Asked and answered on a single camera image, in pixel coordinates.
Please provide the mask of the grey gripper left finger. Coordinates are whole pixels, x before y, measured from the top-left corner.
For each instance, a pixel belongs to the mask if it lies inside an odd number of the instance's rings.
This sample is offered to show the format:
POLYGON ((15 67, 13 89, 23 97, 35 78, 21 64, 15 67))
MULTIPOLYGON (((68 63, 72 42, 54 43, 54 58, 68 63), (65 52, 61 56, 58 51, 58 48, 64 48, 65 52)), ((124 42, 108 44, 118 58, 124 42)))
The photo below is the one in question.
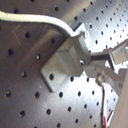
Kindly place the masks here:
POLYGON ((89 78, 96 79, 98 85, 107 83, 115 92, 122 90, 126 69, 120 69, 118 73, 115 73, 111 68, 103 66, 84 66, 83 69, 89 78))

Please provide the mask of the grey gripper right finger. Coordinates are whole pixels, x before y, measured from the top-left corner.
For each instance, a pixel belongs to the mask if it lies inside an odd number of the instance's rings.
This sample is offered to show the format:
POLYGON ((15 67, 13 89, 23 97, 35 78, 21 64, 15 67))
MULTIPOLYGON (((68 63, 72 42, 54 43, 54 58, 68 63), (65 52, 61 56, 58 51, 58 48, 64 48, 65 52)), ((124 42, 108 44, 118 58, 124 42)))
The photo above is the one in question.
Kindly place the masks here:
POLYGON ((102 52, 90 54, 92 60, 109 60, 116 65, 128 61, 128 39, 114 48, 104 49, 102 52))

